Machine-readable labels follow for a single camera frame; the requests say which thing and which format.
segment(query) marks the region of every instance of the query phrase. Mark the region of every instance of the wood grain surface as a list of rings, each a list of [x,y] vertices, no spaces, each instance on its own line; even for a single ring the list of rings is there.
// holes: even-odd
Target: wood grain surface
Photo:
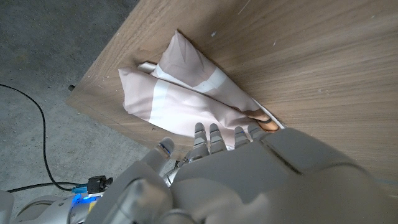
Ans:
[[[282,122],[398,197],[398,1],[141,1],[67,103],[147,147],[170,136],[182,156],[192,139],[125,112],[117,71],[157,62],[176,29]]]

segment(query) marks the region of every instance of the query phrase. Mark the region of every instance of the black cable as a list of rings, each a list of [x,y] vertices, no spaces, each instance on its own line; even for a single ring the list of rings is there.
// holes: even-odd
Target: black cable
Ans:
[[[44,159],[45,169],[47,170],[47,174],[49,175],[49,178],[51,179],[51,182],[52,182],[53,185],[55,185],[56,187],[58,187],[59,189],[64,190],[64,191],[72,191],[72,189],[66,189],[65,187],[61,187],[54,180],[54,178],[51,175],[49,165],[47,164],[47,156],[45,155],[45,119],[44,119],[44,113],[43,113],[42,108],[39,106],[38,103],[36,103],[35,100],[33,100],[30,96],[26,95],[25,93],[13,88],[13,87],[7,86],[7,85],[0,84],[0,86],[6,87],[6,88],[10,88],[12,90],[15,90],[15,91],[19,92],[20,94],[22,94],[22,95],[26,96],[28,99],[30,99],[38,107],[38,109],[40,110],[40,113],[42,114],[42,118],[43,118],[43,159]]]
[[[57,184],[74,185],[74,186],[78,185],[77,183],[70,183],[70,182],[58,182]],[[54,185],[54,183],[34,184],[34,185],[25,186],[25,187],[19,187],[17,189],[8,190],[8,192],[14,193],[14,192],[18,192],[21,190],[28,190],[28,189],[33,189],[36,187],[45,187],[45,186],[53,186],[53,185]]]

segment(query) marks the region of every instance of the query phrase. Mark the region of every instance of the crumpled fabric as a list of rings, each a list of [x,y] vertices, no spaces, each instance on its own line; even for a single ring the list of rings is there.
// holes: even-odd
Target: crumpled fabric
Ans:
[[[208,128],[215,123],[226,145],[233,147],[235,127],[247,131],[249,124],[258,124],[251,118],[269,119],[247,93],[178,32],[150,75],[132,67],[119,69],[119,75],[124,109],[175,134],[193,138],[195,125],[201,122],[209,137]]]

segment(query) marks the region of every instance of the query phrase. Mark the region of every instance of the gray floor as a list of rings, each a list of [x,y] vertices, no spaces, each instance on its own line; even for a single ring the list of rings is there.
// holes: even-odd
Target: gray floor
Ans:
[[[59,182],[85,183],[94,175],[116,177],[149,151],[65,104],[68,86],[80,81],[136,3],[0,3],[0,83],[27,93],[42,107],[47,158]],[[50,182],[42,158],[42,138],[42,118],[35,105],[0,86],[0,189]],[[15,217],[36,197],[70,193],[42,187],[13,195]]]

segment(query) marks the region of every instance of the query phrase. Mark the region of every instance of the robotic arm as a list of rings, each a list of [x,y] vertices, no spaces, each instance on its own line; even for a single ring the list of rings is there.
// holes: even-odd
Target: robotic arm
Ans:
[[[26,211],[33,210],[35,205],[30,206],[14,223],[398,220],[398,213],[390,206],[391,199],[346,155],[290,128],[271,134],[249,126],[248,131],[252,141],[237,127],[235,150],[228,151],[217,125],[210,126],[208,145],[205,129],[198,123],[192,151],[164,178],[159,173],[174,149],[170,138],[163,139],[141,161],[133,163],[103,195],[61,198],[43,211],[37,207],[41,212],[31,216]],[[60,211],[64,205],[64,211],[58,212],[58,221],[45,219],[44,215],[49,215],[46,211]]]

